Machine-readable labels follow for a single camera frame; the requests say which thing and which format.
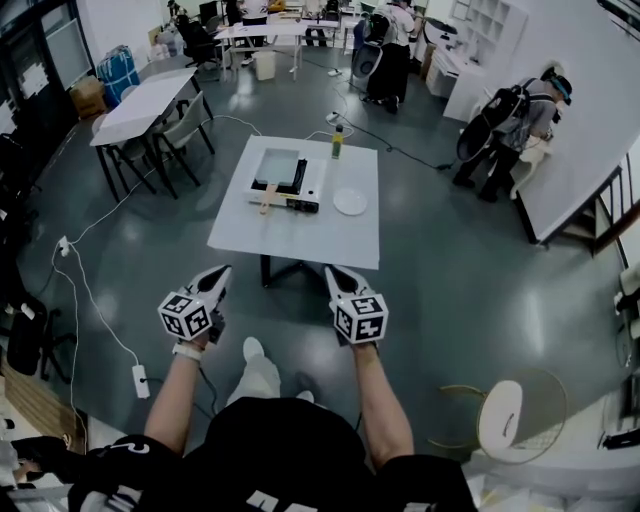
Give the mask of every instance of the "white cabinet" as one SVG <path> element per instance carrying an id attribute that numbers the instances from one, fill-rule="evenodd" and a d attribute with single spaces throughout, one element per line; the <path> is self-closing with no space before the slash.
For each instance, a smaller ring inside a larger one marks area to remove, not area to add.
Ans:
<path id="1" fill-rule="evenodd" d="M 449 98 L 445 117 L 468 121 L 483 89 L 501 84 L 526 21 L 527 13 L 507 1 L 472 0 L 460 31 L 462 52 L 439 46 L 429 70 L 433 75 L 427 76 L 431 93 Z"/>

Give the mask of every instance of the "white bin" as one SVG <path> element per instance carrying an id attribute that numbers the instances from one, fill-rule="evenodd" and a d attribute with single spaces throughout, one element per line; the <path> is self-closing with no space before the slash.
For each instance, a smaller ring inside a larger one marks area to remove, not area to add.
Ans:
<path id="1" fill-rule="evenodd" d="M 256 75 L 258 80 L 269 80 L 276 76 L 276 52 L 255 52 Z"/>

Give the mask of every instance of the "wooden board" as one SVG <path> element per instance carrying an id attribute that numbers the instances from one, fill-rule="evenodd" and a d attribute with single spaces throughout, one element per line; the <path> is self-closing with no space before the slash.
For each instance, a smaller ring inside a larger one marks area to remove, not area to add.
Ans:
<path id="1" fill-rule="evenodd" d="M 16 372 L 2 358 L 0 371 L 5 377 L 5 396 L 16 410 L 43 436 L 73 438 L 71 451 L 84 453 L 84 430 L 71 407 L 64 403 L 42 381 Z M 87 425 L 87 415 L 82 415 Z"/>

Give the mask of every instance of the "office chair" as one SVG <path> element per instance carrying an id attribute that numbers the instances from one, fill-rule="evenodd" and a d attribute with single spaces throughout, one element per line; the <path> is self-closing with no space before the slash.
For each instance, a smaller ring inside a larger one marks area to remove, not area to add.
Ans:
<path id="1" fill-rule="evenodd" d="M 46 367 L 47 363 L 51 361 L 60 379 L 69 384 L 71 380 L 63 373 L 53 349 L 65 341 L 75 343 L 77 341 L 75 334 L 67 333 L 59 337 L 53 336 L 53 319 L 60 316 L 60 310 L 54 309 L 47 315 L 47 308 L 44 304 L 25 290 L 13 256 L 4 249 L 0 251 L 0 265 L 2 266 L 0 287 L 4 295 L 4 302 L 17 311 L 9 332 L 7 349 L 9 366 L 24 375 L 34 375 L 38 369 L 40 351 L 42 350 L 40 366 L 42 380 L 49 379 Z M 29 318 L 25 313 L 27 310 L 32 318 Z"/>
<path id="2" fill-rule="evenodd" d="M 200 23 L 206 26 L 207 22 L 218 15 L 217 2 L 207 2 L 206 4 L 200 4 Z"/>
<path id="3" fill-rule="evenodd" d="M 189 21 L 186 16 L 179 16 L 178 18 L 180 19 L 176 26 L 186 45 L 184 54 L 193 59 L 185 67 L 199 67 L 205 62 L 218 66 L 217 46 L 220 45 L 220 41 L 214 41 L 197 21 Z"/>

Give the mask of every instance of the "white wall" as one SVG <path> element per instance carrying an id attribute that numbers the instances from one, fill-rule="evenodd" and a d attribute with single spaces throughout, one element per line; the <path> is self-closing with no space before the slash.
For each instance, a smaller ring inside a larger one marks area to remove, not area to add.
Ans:
<path id="1" fill-rule="evenodd" d="M 138 70 L 147 64 L 149 31 L 162 25 L 158 0 L 78 0 L 78 11 L 94 64 L 120 44 L 131 48 Z"/>
<path id="2" fill-rule="evenodd" d="M 640 52 L 595 0 L 530 0 L 527 10 L 527 26 L 502 85 L 537 74 L 557 59 L 574 87 L 573 105 L 555 130 L 555 154 L 521 192 L 534 232 L 544 239 L 638 138 Z"/>

